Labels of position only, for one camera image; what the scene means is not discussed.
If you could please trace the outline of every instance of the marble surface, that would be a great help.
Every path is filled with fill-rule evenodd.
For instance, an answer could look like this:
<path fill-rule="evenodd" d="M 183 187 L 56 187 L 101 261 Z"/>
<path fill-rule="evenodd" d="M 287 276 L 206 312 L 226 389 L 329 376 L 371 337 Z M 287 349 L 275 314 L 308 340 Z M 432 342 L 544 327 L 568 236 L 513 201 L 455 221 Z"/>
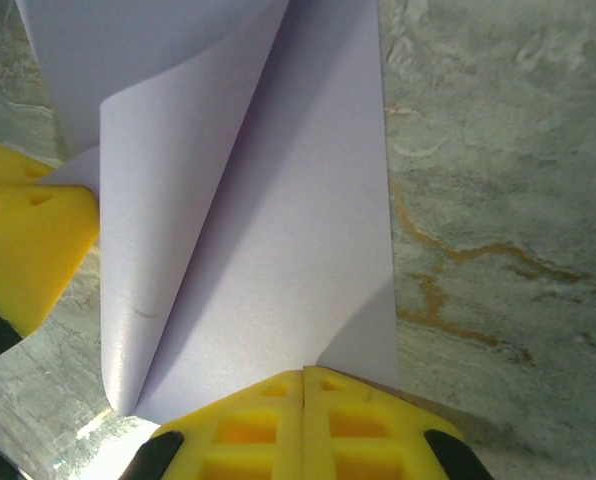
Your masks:
<path fill-rule="evenodd" d="M 380 10 L 405 395 L 496 478 L 596 479 L 596 0 Z M 0 143 L 67 158 L 12 0 Z M 99 350 L 94 248 L 0 357 L 0 448 L 34 478 L 113 478 L 153 431 L 111 412 Z"/>

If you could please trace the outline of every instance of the paper sheet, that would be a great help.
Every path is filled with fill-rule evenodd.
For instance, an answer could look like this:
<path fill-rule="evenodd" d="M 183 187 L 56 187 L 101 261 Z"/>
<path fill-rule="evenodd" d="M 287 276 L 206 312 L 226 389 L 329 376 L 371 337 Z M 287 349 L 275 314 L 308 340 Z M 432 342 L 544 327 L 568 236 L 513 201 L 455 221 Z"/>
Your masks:
<path fill-rule="evenodd" d="M 398 386 L 375 2 L 292 2 L 249 105 L 285 9 L 264 7 L 102 105 L 103 375 L 123 413 L 167 421 L 314 363 Z M 68 97 L 73 145 L 95 144 Z"/>

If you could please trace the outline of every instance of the white paper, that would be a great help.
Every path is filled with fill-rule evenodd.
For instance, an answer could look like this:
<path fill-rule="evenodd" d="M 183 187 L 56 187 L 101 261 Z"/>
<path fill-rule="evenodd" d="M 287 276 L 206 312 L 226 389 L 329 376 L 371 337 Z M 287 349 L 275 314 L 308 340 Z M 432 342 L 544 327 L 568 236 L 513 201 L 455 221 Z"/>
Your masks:
<path fill-rule="evenodd" d="M 103 104 L 103 375 L 123 413 L 164 422 L 314 363 L 398 387 L 375 2 L 292 2 L 242 123 L 249 100 L 217 97 L 247 83 L 250 45 Z"/>

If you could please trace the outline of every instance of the stone countertop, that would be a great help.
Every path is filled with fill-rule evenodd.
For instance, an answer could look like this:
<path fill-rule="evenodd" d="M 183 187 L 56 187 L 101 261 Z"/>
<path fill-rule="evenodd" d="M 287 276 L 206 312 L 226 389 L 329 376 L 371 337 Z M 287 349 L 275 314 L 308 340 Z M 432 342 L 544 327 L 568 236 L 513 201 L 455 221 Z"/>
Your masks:
<path fill-rule="evenodd" d="M 406 397 L 496 478 L 596 479 L 596 0 L 380 11 Z M 0 143 L 67 157 L 13 0 Z M 0 357 L 0 448 L 35 478 L 113 478 L 155 428 L 108 407 L 98 312 L 94 248 Z"/>

